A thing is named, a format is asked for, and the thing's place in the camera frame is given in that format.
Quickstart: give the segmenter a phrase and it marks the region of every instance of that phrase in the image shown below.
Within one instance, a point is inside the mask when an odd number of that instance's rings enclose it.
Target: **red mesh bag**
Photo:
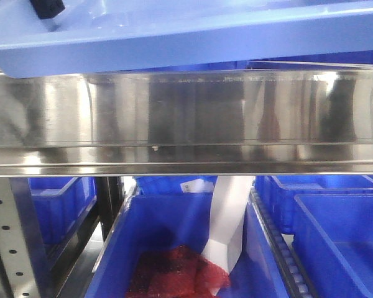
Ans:
[[[230,284],[223,269],[181,245],[143,253],[126,298],[214,298],[211,291]]]

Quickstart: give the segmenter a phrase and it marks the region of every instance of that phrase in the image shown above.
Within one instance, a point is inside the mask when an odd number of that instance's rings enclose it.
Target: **blue plastic bin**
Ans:
[[[40,20],[30,0],[0,1],[0,69],[7,75],[373,50],[373,1],[63,2],[54,20]]]
[[[95,196],[94,178],[29,178],[45,244],[60,243]]]
[[[201,253],[208,239],[211,195],[136,196],[119,218],[85,295],[124,297],[139,255],[186,244]],[[221,298],[287,298],[254,209],[247,206],[242,255]]]
[[[368,194],[373,193],[373,179],[364,175],[285,175],[273,176],[269,211],[282,233],[293,233],[297,194]]]
[[[293,246],[320,297],[373,298],[373,195],[299,195]]]
[[[134,179],[142,194],[183,194],[213,192],[217,176],[142,176]]]

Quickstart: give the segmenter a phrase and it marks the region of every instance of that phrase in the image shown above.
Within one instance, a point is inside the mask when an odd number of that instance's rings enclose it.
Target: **black clip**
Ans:
[[[30,0],[40,19],[52,19],[65,9],[62,0]]]

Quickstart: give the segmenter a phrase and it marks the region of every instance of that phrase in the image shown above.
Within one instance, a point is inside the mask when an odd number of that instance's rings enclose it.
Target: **stainless steel panel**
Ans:
[[[373,70],[0,73],[0,175],[373,171]]]
[[[15,298],[52,297],[47,257],[26,178],[0,178],[0,256]]]

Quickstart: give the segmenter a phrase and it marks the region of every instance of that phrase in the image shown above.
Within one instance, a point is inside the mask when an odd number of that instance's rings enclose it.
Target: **blue plastic crate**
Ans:
[[[0,1],[0,69],[7,75],[373,50],[373,1],[63,2],[62,13],[40,20],[30,0]]]
[[[134,179],[142,194],[183,194],[213,192],[217,176],[143,176]]]
[[[373,194],[296,202],[293,246],[320,297],[373,298]]]
[[[269,210],[282,233],[293,233],[297,194],[373,193],[373,179],[364,175],[285,175],[273,176]]]
[[[43,241],[60,243],[95,196],[94,178],[29,178]]]
[[[85,295],[124,297],[139,255],[186,244],[201,253],[209,234],[211,195],[136,196],[120,216]],[[242,255],[221,298],[287,298],[272,251],[248,204]]]

